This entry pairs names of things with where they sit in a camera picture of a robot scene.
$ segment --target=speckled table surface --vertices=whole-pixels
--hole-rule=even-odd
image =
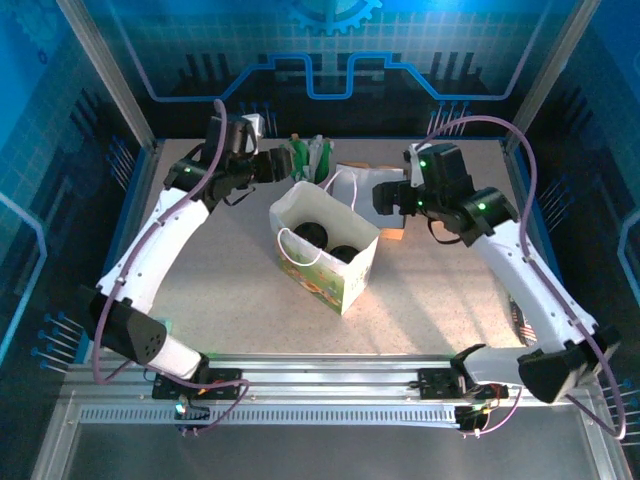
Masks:
[[[404,167],[410,142],[336,140],[333,160]],[[165,141],[145,218],[169,166],[197,143]],[[494,186],[515,205],[498,141],[456,143],[476,188]],[[220,205],[191,237],[151,311],[171,320],[173,336],[208,353],[451,354],[475,343],[519,345],[499,280],[464,245],[437,244],[423,217],[407,218],[401,241],[380,239],[367,289],[335,314],[276,266],[268,211],[292,185],[259,185],[236,207]]]

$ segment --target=bag handle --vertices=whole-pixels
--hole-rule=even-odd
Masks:
[[[318,256],[311,262],[311,263],[299,263],[296,262],[293,258],[291,258],[289,256],[289,254],[287,254],[287,252],[284,251],[284,248],[282,247],[282,233],[284,231],[287,231],[289,233],[291,233],[291,229],[287,228],[287,227],[283,227],[280,229],[280,231],[278,232],[278,247],[280,247],[280,251],[282,252],[282,254],[287,257],[287,260],[289,260],[291,263],[293,263],[294,265],[298,265],[299,267],[310,267],[311,265],[315,265],[318,260],[320,260],[320,257],[322,256],[322,250],[320,250],[320,252],[318,252]]]
[[[326,192],[327,190],[329,190],[329,187],[331,186],[333,181],[336,179],[336,177],[339,174],[341,174],[342,172],[346,172],[346,171],[347,170],[345,170],[345,169],[336,170],[336,173],[333,174],[333,177],[331,177],[331,179],[324,186],[324,191]],[[350,172],[350,173],[353,176],[353,201],[351,202],[351,210],[354,210],[355,206],[356,206],[356,198],[358,198],[358,179],[356,178],[356,174],[355,173],[353,173],[353,172]]]

